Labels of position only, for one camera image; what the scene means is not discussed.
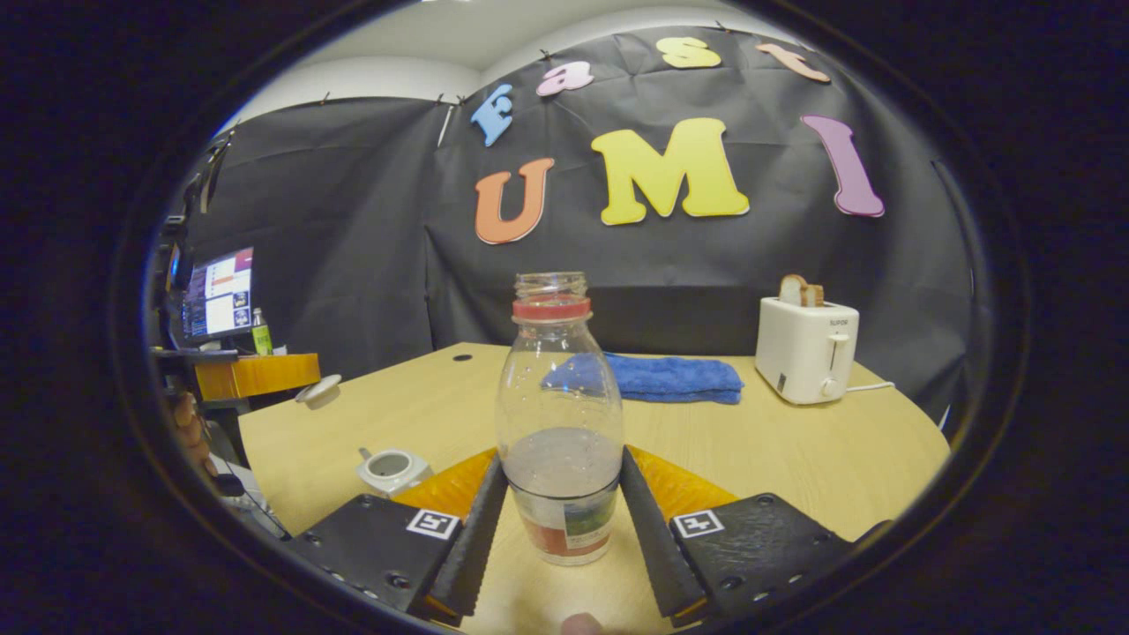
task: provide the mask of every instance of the blue towel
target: blue towel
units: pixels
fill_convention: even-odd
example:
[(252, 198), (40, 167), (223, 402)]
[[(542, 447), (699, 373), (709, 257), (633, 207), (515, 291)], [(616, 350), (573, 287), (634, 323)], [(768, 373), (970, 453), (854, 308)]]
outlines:
[[(744, 382), (733, 366), (716, 359), (663, 357), (639, 359), (605, 354), (623, 399), (683, 403), (688, 401), (741, 402)], [(594, 355), (575, 355), (564, 365), (545, 375), (543, 385), (569, 385), (578, 389), (598, 385), (598, 364)]]

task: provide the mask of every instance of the orange letter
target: orange letter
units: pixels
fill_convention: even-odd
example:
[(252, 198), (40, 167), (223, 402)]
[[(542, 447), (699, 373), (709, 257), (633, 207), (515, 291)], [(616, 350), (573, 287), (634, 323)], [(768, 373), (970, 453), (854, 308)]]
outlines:
[(804, 63), (804, 58), (800, 58), (791, 51), (786, 51), (776, 44), (760, 44), (756, 50), (762, 53), (768, 53), (777, 59), (778, 62), (788, 67), (794, 72), (799, 73), (814, 81), (821, 81), (823, 84), (830, 84), (831, 78), (826, 75), (808, 67)]
[(525, 177), (525, 203), (522, 215), (514, 220), (501, 219), (501, 189), (509, 181), (508, 172), (497, 172), (479, 181), (479, 208), (474, 215), (474, 233), (490, 245), (511, 243), (525, 237), (541, 223), (545, 208), (545, 173), (553, 159), (531, 160), (517, 171)]

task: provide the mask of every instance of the green bottle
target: green bottle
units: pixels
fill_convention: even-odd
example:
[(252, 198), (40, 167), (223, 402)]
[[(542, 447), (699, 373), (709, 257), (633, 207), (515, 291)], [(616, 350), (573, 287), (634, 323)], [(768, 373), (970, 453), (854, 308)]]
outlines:
[(251, 321), (251, 336), (255, 338), (255, 353), (274, 355), (274, 349), (271, 347), (271, 330), (266, 327), (266, 320), (263, 319), (262, 308), (255, 310)]

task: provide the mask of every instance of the small white container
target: small white container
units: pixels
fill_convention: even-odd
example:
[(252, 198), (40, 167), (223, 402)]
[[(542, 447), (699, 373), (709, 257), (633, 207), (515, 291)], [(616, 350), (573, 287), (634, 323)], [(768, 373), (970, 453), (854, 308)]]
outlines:
[(849, 306), (796, 306), (764, 297), (756, 369), (791, 403), (834, 401), (847, 392), (857, 339), (858, 311)]
[(361, 447), (360, 454), (365, 461), (357, 466), (357, 476), (384, 498), (411, 489), (435, 473), (427, 461), (411, 452), (384, 450), (369, 454)]

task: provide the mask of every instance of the finger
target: finger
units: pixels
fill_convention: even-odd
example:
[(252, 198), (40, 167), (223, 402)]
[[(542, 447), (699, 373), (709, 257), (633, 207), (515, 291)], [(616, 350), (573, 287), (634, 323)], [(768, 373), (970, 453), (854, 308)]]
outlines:
[(185, 447), (200, 443), (200, 440), (203, 438), (203, 426), (200, 425), (200, 419), (194, 417), (189, 425), (176, 428), (176, 437)]
[(195, 445), (189, 446), (189, 459), (194, 464), (203, 463), (204, 459), (208, 458), (208, 454), (209, 454), (208, 444), (204, 442), (200, 442)]
[(190, 425), (195, 416), (196, 400), (192, 397), (192, 393), (184, 393), (181, 400), (176, 402), (176, 408), (173, 409), (173, 419), (176, 421), (176, 427)]
[(561, 623), (561, 635), (601, 635), (603, 632), (604, 627), (587, 612), (570, 615)]

